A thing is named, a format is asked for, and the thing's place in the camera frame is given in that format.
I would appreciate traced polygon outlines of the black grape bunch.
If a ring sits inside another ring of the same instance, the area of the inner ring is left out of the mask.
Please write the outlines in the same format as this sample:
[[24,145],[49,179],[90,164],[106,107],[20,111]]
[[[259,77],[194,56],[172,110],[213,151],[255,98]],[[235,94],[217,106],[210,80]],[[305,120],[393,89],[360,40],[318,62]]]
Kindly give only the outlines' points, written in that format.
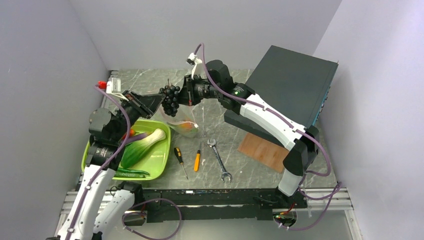
[[158,93],[165,96],[161,103],[164,113],[170,117],[175,117],[177,115],[180,90],[181,88],[170,83],[169,79],[167,80],[166,85],[159,89]]

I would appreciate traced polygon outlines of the green orange mango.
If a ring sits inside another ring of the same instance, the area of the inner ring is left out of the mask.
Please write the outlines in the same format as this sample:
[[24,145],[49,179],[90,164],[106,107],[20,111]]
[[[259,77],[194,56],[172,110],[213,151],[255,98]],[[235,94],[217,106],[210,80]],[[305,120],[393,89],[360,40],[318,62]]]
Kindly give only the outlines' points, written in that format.
[[199,132],[199,126],[192,121],[182,121],[174,124],[172,128],[185,137],[195,137]]

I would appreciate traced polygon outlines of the clear zip top bag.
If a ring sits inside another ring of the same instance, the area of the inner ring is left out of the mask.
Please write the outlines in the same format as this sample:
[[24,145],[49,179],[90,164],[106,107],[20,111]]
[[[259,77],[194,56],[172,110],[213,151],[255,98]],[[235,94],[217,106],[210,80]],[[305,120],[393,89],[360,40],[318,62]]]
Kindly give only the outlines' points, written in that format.
[[162,117],[162,121],[165,122],[171,129],[173,129],[172,128],[173,125],[175,125],[175,124],[177,124],[179,122],[189,121],[189,122],[196,123],[195,117],[194,117],[194,114],[193,114],[193,110],[192,110],[192,107],[191,106],[186,106],[186,105],[181,105],[180,104],[179,105],[179,108],[177,110],[177,114],[176,114],[175,117],[171,117],[169,115],[166,115],[164,113],[164,109],[163,109],[162,106],[159,108],[159,111],[160,111],[160,114],[161,114],[161,117]]

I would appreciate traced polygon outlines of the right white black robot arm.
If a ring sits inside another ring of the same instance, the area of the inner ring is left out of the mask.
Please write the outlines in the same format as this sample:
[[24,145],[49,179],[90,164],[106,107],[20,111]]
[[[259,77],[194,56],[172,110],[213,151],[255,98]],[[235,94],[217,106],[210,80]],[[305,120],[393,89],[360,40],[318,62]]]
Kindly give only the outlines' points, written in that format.
[[305,127],[289,119],[246,84],[234,82],[221,60],[204,63],[197,55],[191,54],[186,61],[192,70],[184,78],[179,104],[194,106],[204,99],[216,99],[225,109],[262,127],[288,150],[275,200],[280,207],[289,207],[306,174],[310,173],[309,165],[317,154],[323,153],[326,162],[330,161],[319,141],[317,128],[313,125]]

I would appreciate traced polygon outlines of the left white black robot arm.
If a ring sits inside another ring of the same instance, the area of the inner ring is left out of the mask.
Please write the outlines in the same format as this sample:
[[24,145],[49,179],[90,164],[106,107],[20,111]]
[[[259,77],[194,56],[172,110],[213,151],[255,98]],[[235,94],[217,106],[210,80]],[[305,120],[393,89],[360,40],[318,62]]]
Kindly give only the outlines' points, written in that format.
[[90,138],[83,178],[69,214],[53,237],[55,240],[104,240],[125,211],[137,210],[144,203],[142,187],[124,182],[106,207],[100,209],[125,146],[146,137],[145,133],[131,137],[130,128],[139,118],[151,118],[166,97],[163,93],[140,95],[128,90],[123,96],[117,102],[105,95],[119,108],[116,113],[100,107],[89,116]]

